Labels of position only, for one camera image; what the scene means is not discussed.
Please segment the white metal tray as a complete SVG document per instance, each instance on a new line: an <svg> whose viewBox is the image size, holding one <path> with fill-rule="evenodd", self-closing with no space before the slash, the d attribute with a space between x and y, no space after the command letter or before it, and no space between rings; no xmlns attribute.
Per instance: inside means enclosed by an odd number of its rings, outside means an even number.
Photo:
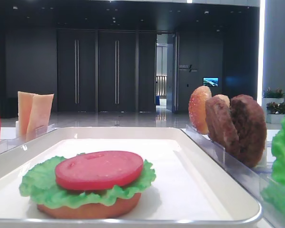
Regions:
<svg viewBox="0 0 285 228"><path fill-rule="evenodd" d="M131 151L156 180L127 215L105 220L47 218L19 194L22 176L54 156ZM255 228L261 204L176 128L66 127L0 154L0 228Z"/></svg>

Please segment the clear acrylic lettuce holder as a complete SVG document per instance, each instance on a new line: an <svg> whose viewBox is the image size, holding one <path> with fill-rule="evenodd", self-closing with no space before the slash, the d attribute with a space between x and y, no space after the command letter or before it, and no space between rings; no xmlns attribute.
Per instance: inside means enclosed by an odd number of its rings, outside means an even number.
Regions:
<svg viewBox="0 0 285 228"><path fill-rule="evenodd" d="M276 228L285 228L285 186L267 175L260 177L259 186L265 218Z"/></svg>

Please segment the brown meat patty rear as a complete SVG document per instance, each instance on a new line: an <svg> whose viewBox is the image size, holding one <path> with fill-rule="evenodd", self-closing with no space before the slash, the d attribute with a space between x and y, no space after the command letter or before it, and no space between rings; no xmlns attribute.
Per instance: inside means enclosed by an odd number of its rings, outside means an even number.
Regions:
<svg viewBox="0 0 285 228"><path fill-rule="evenodd" d="M253 97L238 95L231 99L231 117L239 137L237 159L249 168L255 167L265 149L267 128L262 107Z"/></svg>

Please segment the potted plants white planter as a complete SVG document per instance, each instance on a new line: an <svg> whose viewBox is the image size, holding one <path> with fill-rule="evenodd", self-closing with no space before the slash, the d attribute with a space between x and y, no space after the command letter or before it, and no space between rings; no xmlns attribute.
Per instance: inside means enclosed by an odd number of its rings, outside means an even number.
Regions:
<svg viewBox="0 0 285 228"><path fill-rule="evenodd" d="M285 93L282 89L267 88L263 91L262 107L269 124L279 124L285 116Z"/></svg>

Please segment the brown meat patty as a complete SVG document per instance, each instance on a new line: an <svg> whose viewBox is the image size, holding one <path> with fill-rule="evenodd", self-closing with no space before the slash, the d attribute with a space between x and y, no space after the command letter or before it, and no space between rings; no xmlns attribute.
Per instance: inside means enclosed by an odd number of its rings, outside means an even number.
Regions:
<svg viewBox="0 0 285 228"><path fill-rule="evenodd" d="M238 95L231 99L231 117L239 137L237 159L249 168L255 167L265 149L267 128L262 107L253 97Z"/></svg>
<svg viewBox="0 0 285 228"><path fill-rule="evenodd" d="M213 96L206 101L206 123L209 138L223 146L227 153L237 157L240 152L237 129L230 108L220 98Z"/></svg>

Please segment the bun slice outer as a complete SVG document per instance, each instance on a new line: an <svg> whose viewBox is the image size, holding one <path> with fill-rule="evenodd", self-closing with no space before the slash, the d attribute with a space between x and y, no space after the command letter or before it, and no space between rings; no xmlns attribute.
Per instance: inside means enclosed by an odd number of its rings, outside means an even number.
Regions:
<svg viewBox="0 0 285 228"><path fill-rule="evenodd" d="M212 97L208 86L196 88L190 96L188 104L189 119L200 134L208 134L206 123L206 100Z"/></svg>

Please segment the wall screen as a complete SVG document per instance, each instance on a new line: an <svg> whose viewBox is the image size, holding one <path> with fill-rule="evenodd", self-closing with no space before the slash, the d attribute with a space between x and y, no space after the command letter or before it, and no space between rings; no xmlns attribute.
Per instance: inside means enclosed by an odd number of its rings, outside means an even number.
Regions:
<svg viewBox="0 0 285 228"><path fill-rule="evenodd" d="M204 77L203 86L218 87L218 77Z"/></svg>

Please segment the orange cheese slice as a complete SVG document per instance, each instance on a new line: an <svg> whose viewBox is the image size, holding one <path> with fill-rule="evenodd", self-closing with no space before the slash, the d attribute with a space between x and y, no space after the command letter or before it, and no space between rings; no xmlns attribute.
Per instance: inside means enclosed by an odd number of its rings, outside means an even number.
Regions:
<svg viewBox="0 0 285 228"><path fill-rule="evenodd" d="M27 133L48 126L53 97L54 94L33 96Z"/></svg>
<svg viewBox="0 0 285 228"><path fill-rule="evenodd" d="M32 99L35 93L27 93L18 91L18 122L19 122L19 136L27 133L29 124L30 112L32 108Z"/></svg>

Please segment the bun slice inner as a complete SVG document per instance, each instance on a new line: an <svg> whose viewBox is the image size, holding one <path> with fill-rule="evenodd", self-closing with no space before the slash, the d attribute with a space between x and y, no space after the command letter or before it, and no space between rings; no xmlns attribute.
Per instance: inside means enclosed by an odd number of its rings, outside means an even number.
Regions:
<svg viewBox="0 0 285 228"><path fill-rule="evenodd" d="M218 95L215 95L214 97L220 98L221 100L223 100L226 103L226 105L228 107L230 107L230 99L227 95L218 94Z"/></svg>

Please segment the orange cheese slice left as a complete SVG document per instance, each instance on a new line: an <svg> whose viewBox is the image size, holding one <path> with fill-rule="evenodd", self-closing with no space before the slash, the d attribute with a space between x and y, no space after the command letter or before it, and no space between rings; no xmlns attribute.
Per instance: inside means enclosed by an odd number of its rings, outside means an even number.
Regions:
<svg viewBox="0 0 285 228"><path fill-rule="evenodd" d="M30 112L32 108L32 99L35 93L27 93L18 91L18 122L19 122L19 136L27 133L29 124Z"/></svg>

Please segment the orange cheese slice right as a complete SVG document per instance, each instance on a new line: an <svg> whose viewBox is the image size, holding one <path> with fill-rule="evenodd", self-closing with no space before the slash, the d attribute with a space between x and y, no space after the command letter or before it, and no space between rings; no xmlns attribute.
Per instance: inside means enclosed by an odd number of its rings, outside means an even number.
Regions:
<svg viewBox="0 0 285 228"><path fill-rule="evenodd" d="M33 96L27 133L48 126L53 97L54 94Z"/></svg>

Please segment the bottom bun slice on tray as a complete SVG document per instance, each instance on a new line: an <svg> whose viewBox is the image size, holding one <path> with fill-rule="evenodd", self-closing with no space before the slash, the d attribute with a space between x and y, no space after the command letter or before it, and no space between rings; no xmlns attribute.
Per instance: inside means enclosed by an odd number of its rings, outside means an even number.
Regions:
<svg viewBox="0 0 285 228"><path fill-rule="evenodd" d="M140 197L141 193L136 193L130 199L118 198L112 206L90 203L76 209L67 206L50 209L38 204L37 208L39 211L56 219L111 219L129 213L138 204Z"/></svg>

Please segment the brown meat patty front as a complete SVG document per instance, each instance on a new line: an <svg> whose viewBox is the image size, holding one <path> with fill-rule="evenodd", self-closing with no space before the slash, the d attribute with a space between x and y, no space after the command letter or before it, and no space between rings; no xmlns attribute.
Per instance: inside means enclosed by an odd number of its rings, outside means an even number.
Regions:
<svg viewBox="0 0 285 228"><path fill-rule="evenodd" d="M223 146L227 153L237 157L240 152L237 129L230 108L220 98L213 96L206 101L206 123L209 138Z"/></svg>

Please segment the green lettuce leaf on bun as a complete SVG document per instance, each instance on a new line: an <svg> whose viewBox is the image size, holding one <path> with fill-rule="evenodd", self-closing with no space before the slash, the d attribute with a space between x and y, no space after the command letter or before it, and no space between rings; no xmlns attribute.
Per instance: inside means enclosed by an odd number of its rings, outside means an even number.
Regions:
<svg viewBox="0 0 285 228"><path fill-rule="evenodd" d="M63 156L55 156L36 164L22 177L19 186L20 195L30 197L33 202L45 205L50 209L57 209L62 206L77 209L90 203L112 206L118 199L127 200L136 193L142 193L156 179L155 170L151 168L153 164L144 160L141 175L126 187L115 186L100 193L88 191L72 193L58 186L55 180L54 169L64 160L66 158Z"/></svg>

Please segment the dark double doors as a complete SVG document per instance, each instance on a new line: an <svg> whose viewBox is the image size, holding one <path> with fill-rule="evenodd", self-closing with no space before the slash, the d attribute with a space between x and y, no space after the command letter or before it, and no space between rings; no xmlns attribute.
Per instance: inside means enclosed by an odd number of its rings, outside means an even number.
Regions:
<svg viewBox="0 0 285 228"><path fill-rule="evenodd" d="M59 30L60 112L155 110L156 34Z"/></svg>

